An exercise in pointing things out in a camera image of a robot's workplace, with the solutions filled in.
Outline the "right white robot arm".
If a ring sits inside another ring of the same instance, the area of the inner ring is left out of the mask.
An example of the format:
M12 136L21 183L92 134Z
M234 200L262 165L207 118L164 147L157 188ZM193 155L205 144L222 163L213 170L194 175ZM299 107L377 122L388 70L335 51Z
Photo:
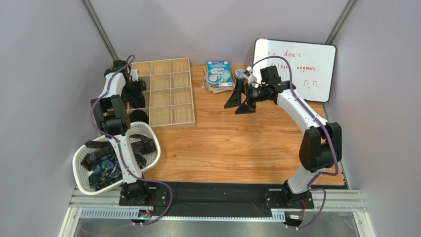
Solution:
M288 113L303 133L298 152L300 166L283 184L282 203L287 207L301 205L310 195L310 187L327 169L341 160L341 126L320 117L299 95L291 80L282 81L275 66L260 70L261 82L252 80L252 67L236 77L236 87L225 108L236 108L235 114L255 113L257 102L273 101Z

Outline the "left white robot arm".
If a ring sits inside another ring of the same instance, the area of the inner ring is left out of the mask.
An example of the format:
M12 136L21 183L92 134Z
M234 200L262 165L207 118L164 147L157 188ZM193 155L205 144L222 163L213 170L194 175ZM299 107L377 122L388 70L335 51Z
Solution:
M91 100L90 121L94 128L108 138L122 172L120 206L146 206L150 203L147 183L135 159L127 131L129 116L121 98L124 86L135 73L129 66L134 60L116 60L105 73L105 85L97 99Z

